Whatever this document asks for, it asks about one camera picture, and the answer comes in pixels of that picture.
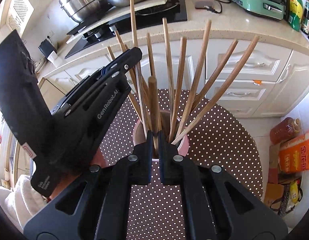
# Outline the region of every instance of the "black glass stovetop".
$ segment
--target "black glass stovetop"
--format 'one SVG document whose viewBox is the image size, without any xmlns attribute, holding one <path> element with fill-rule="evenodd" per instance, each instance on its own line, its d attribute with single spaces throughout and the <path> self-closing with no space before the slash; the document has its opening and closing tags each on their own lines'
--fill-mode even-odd
<svg viewBox="0 0 309 240">
<path fill-rule="evenodd" d="M 94 22 L 100 20 L 94 16 Z M 146 27 L 151 27 L 155 25 L 162 24 L 162 18 L 167 18 L 168 23 L 174 22 L 184 22 L 188 20 L 187 11 L 185 8 L 184 0 L 168 0 L 165 5 L 159 5 L 151 7 L 148 9 L 140 10 L 136 12 L 136 27 L 137 29 L 143 29 Z M 74 35 L 77 33 L 77 30 L 84 27 L 84 23 L 80 24 L 80 27 L 76 27 L 71 30 L 68 34 Z M 124 34 L 131 32 L 131 19 L 130 14 L 119 17 L 115 20 L 112 20 L 104 25 L 101 25 L 88 33 L 85 33 L 84 36 L 73 46 L 70 52 L 65 56 L 68 58 L 74 54 L 92 46 L 98 44 L 99 42 L 105 41 L 115 37 L 114 32 L 110 30 L 111 26 L 115 26 L 119 34 Z"/>
</svg>

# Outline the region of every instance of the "cutting board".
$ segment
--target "cutting board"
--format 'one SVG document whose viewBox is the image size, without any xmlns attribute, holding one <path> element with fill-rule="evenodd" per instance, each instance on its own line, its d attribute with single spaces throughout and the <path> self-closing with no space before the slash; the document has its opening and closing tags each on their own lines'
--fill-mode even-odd
<svg viewBox="0 0 309 240">
<path fill-rule="evenodd" d="M 165 4 L 167 0 L 146 0 L 140 3 L 135 4 L 135 11 L 140 11 L 142 9 L 146 9 L 149 7 L 157 6 L 157 5 L 162 5 Z M 81 38 L 83 34 L 87 33 L 88 31 L 93 30 L 94 28 L 105 24 L 111 20 L 114 20 L 118 17 L 124 16 L 126 14 L 130 13 L 130 6 L 126 6 L 123 8 L 112 8 L 107 12 L 107 14 L 100 20 L 95 22 L 94 24 L 85 27 L 82 29 L 82 31 L 74 36 L 72 36 L 68 41 L 67 44 L 69 44 L 71 41 L 74 41 L 75 39 Z"/>
</svg>

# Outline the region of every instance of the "person's hand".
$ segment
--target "person's hand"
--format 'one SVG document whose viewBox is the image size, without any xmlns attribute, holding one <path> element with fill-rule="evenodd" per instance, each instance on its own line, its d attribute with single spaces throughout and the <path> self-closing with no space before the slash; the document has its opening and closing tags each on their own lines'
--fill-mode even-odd
<svg viewBox="0 0 309 240">
<path fill-rule="evenodd" d="M 90 165 L 99 165 L 101 168 L 104 168 L 107 166 L 102 152 L 100 148 L 98 148 L 96 155 L 94 156 L 93 160 L 91 161 Z M 50 196 L 50 199 L 54 199 L 56 196 L 58 196 L 66 187 L 68 187 L 79 175 L 74 176 L 71 174 L 67 174 L 64 176 L 64 178 L 60 181 L 60 183 L 56 186 L 55 190 Z"/>
</svg>

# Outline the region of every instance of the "pink ceramic cup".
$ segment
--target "pink ceramic cup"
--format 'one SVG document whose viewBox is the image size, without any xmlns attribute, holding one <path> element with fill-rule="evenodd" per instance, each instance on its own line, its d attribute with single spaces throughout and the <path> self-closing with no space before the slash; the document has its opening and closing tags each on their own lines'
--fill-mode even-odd
<svg viewBox="0 0 309 240">
<path fill-rule="evenodd" d="M 132 133 L 132 140 L 133 140 L 133 144 L 137 145 L 140 143 L 144 143 L 145 142 L 145 136 L 144 136 L 144 131 L 143 131 L 143 125 L 141 123 L 140 120 L 138 120 L 136 122 L 136 125 L 133 129 L 133 133 Z M 188 136 L 185 135 L 181 142 L 179 142 L 178 144 L 176 144 L 176 146 L 178 147 L 178 153 L 179 155 L 182 156 L 186 156 L 189 150 L 189 139 Z"/>
</svg>

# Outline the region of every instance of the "wall socket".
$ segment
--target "wall socket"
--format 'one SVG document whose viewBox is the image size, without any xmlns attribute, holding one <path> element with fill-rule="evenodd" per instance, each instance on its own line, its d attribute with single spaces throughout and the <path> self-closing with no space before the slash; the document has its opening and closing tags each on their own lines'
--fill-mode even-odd
<svg viewBox="0 0 309 240">
<path fill-rule="evenodd" d="M 53 31 L 50 31 L 47 36 L 51 38 L 53 35 L 54 35 Z"/>
</svg>

